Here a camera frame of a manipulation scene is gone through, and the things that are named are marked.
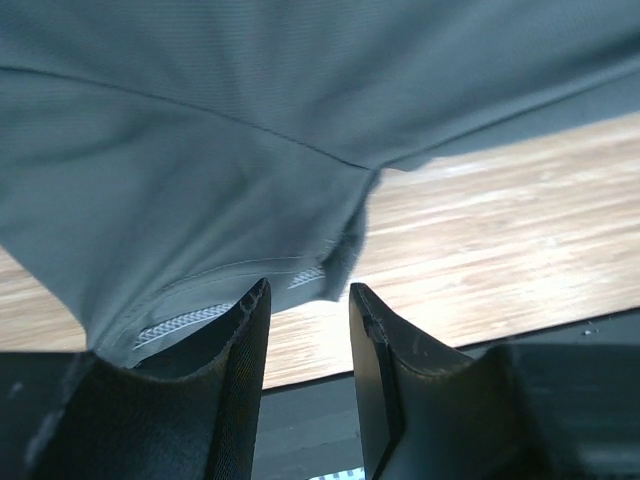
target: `light wood surface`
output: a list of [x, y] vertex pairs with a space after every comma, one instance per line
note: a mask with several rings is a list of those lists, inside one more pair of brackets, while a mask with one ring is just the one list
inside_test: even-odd
[[[354, 279], [452, 345], [640, 305], [640, 116], [387, 172]], [[351, 369], [346, 298], [272, 320], [265, 387]], [[0, 348], [79, 350], [0, 251]]]

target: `white and teal patterned object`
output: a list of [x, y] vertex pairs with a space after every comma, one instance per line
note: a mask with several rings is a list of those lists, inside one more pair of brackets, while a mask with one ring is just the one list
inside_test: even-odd
[[309, 480], [365, 480], [364, 468], [345, 470], [344, 472], [338, 473], [329, 473], [327, 475], [320, 475], [319, 477], [311, 478]]

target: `fabric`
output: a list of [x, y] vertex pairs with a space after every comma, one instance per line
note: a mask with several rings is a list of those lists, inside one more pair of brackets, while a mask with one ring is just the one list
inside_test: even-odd
[[274, 311], [337, 299], [383, 167], [639, 85], [637, 0], [4, 0], [0, 242], [133, 366], [261, 277]]

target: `wooden board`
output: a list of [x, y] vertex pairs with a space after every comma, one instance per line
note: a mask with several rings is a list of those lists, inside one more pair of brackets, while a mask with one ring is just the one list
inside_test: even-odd
[[[640, 305], [640, 116], [387, 172], [354, 279], [453, 346]], [[4, 252], [0, 348], [84, 348]], [[350, 369], [346, 298], [274, 316], [266, 388]]]

